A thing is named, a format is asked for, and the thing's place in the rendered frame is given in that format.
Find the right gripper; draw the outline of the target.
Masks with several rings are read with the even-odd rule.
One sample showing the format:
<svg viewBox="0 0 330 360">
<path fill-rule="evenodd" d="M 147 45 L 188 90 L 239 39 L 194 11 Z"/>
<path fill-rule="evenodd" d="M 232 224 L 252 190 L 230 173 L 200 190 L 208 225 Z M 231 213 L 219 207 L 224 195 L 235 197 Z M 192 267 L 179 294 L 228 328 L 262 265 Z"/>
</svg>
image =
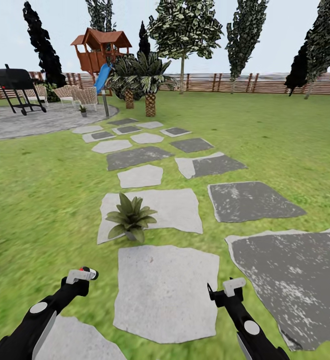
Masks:
<svg viewBox="0 0 330 360">
<path fill-rule="evenodd" d="M 234 289 L 235 295 L 228 297 L 224 290 L 215 291 L 213 292 L 212 288 L 210 287 L 209 283 L 207 283 L 207 287 L 209 289 L 210 299 L 215 301 L 216 306 L 219 307 L 226 307 L 228 313 L 231 313 L 231 309 L 236 305 L 243 305 L 243 287 L 238 287 Z"/>
</svg>

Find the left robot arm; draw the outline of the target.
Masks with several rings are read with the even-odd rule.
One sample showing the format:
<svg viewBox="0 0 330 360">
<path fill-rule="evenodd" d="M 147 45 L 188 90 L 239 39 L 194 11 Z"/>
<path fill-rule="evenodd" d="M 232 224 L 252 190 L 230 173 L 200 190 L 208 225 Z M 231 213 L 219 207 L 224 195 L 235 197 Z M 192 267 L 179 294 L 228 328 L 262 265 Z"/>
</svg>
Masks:
<svg viewBox="0 0 330 360">
<path fill-rule="evenodd" d="M 71 269 L 61 288 L 33 305 L 22 323 L 0 340 L 0 360 L 34 360 L 52 329 L 56 317 L 76 296 L 86 296 L 94 273 Z"/>
</svg>

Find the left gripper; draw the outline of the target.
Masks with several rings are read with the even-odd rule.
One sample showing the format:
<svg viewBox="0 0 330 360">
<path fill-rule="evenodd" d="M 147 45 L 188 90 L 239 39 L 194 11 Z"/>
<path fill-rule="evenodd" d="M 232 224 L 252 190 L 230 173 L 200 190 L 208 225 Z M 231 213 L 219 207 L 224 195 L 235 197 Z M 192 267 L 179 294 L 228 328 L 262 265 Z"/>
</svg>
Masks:
<svg viewBox="0 0 330 360">
<path fill-rule="evenodd" d="M 76 296 L 86 296 L 89 292 L 89 281 L 79 279 L 74 284 L 66 283 L 65 276 L 61 281 L 61 288 L 58 291 L 64 292 L 68 296 L 68 303 L 70 303 Z"/>
</svg>

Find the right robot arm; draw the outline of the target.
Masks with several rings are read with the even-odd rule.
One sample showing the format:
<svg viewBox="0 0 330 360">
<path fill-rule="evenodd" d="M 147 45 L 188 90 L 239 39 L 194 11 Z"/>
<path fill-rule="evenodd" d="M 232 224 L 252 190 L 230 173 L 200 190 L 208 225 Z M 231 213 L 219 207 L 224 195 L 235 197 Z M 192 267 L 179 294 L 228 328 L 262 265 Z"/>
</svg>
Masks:
<svg viewBox="0 0 330 360">
<path fill-rule="evenodd" d="M 244 353 L 246 360 L 290 360 L 283 349 L 272 345 L 262 328 L 242 304 L 245 285 L 246 280 L 243 277 L 231 278 L 223 282 L 225 290 L 213 292 L 207 283 L 210 299 L 215 301 L 218 308 L 226 307 L 234 322 L 238 331 L 239 350 Z"/>
</svg>

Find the insectifuge atomizer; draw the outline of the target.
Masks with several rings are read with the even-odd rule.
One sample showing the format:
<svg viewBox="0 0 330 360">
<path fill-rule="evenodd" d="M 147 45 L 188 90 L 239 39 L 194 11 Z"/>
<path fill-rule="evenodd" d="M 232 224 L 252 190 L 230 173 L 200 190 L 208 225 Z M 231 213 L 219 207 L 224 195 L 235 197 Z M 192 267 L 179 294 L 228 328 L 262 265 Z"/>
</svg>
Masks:
<svg viewBox="0 0 330 360">
<path fill-rule="evenodd" d="M 84 270 L 84 271 L 86 271 L 86 272 L 92 272 L 92 273 L 94 273 L 94 276 L 93 276 L 93 278 L 92 278 L 91 280 L 96 280 L 96 279 L 98 278 L 98 276 L 99 276 L 99 273 L 98 273 L 96 270 L 93 270 L 93 269 L 91 269 L 91 268 L 88 268 L 88 267 L 83 266 L 82 270 Z"/>
</svg>

